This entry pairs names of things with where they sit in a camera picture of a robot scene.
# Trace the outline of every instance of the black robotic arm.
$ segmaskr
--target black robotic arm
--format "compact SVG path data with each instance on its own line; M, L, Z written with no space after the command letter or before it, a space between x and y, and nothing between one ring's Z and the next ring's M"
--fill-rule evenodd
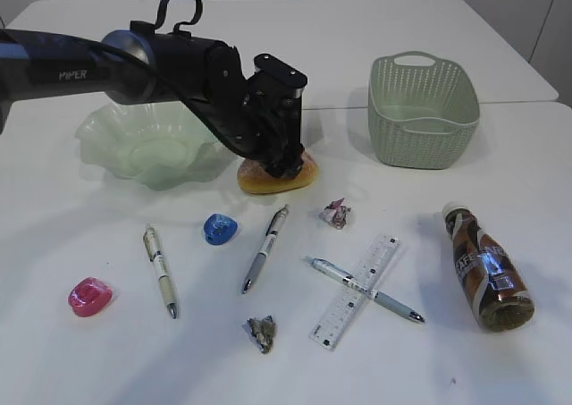
M294 178L302 166L301 96L307 78L269 54L257 72L242 75L235 47L193 37L181 25L157 34L170 0L161 0L155 24L133 21L101 43L60 34L0 30L0 132L14 101L104 91L120 104L180 100L230 150L256 159L274 177Z

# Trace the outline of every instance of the silver pen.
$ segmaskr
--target silver pen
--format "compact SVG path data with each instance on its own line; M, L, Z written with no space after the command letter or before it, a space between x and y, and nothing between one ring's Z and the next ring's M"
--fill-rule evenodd
M325 259L309 256L304 257L304 260L322 274L326 274L328 277L348 286L350 289L363 293L376 304L379 304L382 307L393 311L398 316L402 316L412 322L425 323L425 319L407 305L396 301L394 298L386 295L381 291L377 291L375 289L367 289L363 284L356 281L352 274L344 271L341 268L338 268L333 263L328 262Z
M257 280L258 275L260 274L260 271L262 270L262 267L264 266L266 260L268 259L268 255L272 250L272 246L278 238L278 232L280 231L280 228L282 228L282 225L284 224L286 216L288 216L289 212L290 206L286 204L284 208L278 210L272 218L272 222L270 222L270 226L268 226L268 229L266 230L265 241L262 243L258 254L254 258L254 261L248 270L248 274L244 279L244 283L242 284L242 293L249 291Z
M167 272L167 266L164 262L163 251L157 231L153 226L148 224L145 227L145 235L143 235L143 242L149 255L149 260L155 267L157 278L159 279L159 287L161 288L161 295L163 295L164 305L167 307L169 314L172 318L177 318L179 310L177 308L177 299L175 299L175 292L172 287L171 278Z

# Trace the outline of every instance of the white table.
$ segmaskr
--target white table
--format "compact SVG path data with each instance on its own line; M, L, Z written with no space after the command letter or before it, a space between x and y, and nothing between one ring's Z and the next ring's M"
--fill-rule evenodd
M303 140L321 176L303 190L251 197L236 184L239 159L222 159L211 181L164 192L82 165L73 132L103 96L65 101L14 105L0 138L0 403L569 404L567 107L483 105L467 152L445 171L377 162L365 109L306 112ZM340 197L354 217L339 232L315 216ZM537 305L524 328L477 328L439 214L452 199L474 209L524 276ZM288 222L243 296L266 223L285 202ZM221 247L201 237L213 212L240 223ZM179 320L168 316L147 261L141 236L148 221L163 238ZM427 324L368 303L338 349L326 351L308 334L340 286L300 258L351 268L377 232L404 244L381 288ZM87 276L108 281L119 297L80 319L67 295ZM268 314L278 336L263 356L241 325Z
M10 25L101 39L155 21L158 0L40 1ZM164 30L194 4L175 0ZM558 93L462 0L206 1L194 34L235 45L246 75L269 52L304 72L305 108L363 107L373 60L421 50L460 63L482 103L552 101Z

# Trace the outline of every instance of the transparent ruler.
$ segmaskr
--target transparent ruler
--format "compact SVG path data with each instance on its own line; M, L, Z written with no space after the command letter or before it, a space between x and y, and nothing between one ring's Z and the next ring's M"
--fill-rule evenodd
M399 246L397 238L378 235L350 274L367 289L373 288ZM310 338L327 350L335 349L366 299L363 293L341 286L324 316L312 330Z

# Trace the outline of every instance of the coffee bottle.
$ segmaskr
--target coffee bottle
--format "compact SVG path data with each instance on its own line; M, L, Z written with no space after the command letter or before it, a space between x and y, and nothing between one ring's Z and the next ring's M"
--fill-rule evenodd
M501 245L480 228L467 207L450 202L442 212L453 240L457 277L479 325L499 332L530 320L534 303Z

